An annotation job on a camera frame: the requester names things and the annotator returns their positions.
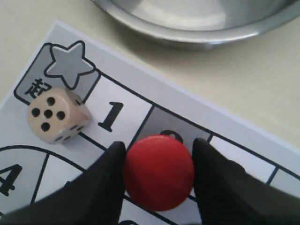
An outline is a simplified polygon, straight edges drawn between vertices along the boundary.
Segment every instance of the metal bowl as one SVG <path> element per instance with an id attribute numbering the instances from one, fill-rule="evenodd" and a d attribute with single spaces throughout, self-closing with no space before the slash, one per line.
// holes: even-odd
<path id="1" fill-rule="evenodd" d="M 189 49 L 253 37 L 300 15 L 300 0 L 93 1 L 140 34 Z"/>

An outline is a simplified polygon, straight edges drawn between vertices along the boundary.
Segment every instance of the board game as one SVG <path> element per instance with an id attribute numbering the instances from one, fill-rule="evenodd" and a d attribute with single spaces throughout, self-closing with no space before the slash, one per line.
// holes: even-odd
<path id="1" fill-rule="evenodd" d="M 69 142 L 50 145 L 30 130 L 32 100 L 54 87 L 83 99 L 90 124 Z M 91 166 L 114 142 L 126 148 L 153 134 L 189 151 L 210 142 L 262 182 L 300 197 L 300 151 L 230 115 L 81 32 L 56 21 L 0 109 L 0 215 L 48 196 Z M 169 211 L 140 208 L 125 194 L 120 225 L 200 223 L 194 192 Z"/>

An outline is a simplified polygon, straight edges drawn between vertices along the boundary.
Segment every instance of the star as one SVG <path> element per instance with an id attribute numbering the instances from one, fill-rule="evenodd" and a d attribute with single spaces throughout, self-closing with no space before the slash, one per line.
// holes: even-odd
<path id="1" fill-rule="evenodd" d="M 68 89 L 74 90 L 79 77 L 95 71 L 95 65 L 84 57 L 85 44 L 77 41 L 69 47 L 53 44 L 50 49 L 52 63 L 45 69 L 45 76 L 60 78 Z"/>

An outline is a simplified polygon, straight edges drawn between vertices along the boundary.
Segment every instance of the white dice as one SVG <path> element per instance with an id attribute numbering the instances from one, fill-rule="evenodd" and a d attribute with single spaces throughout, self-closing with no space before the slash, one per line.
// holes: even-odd
<path id="1" fill-rule="evenodd" d="M 78 134 L 89 123 L 90 112 L 72 91 L 54 88 L 31 102 L 27 119 L 37 137 L 57 144 Z"/>

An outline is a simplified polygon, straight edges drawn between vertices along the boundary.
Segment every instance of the table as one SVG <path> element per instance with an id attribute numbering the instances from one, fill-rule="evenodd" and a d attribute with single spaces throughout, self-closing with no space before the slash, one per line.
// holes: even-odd
<path id="1" fill-rule="evenodd" d="M 0 0 L 0 99 L 54 19 L 300 149 L 300 18 L 209 52 L 143 40 L 89 0 Z"/>

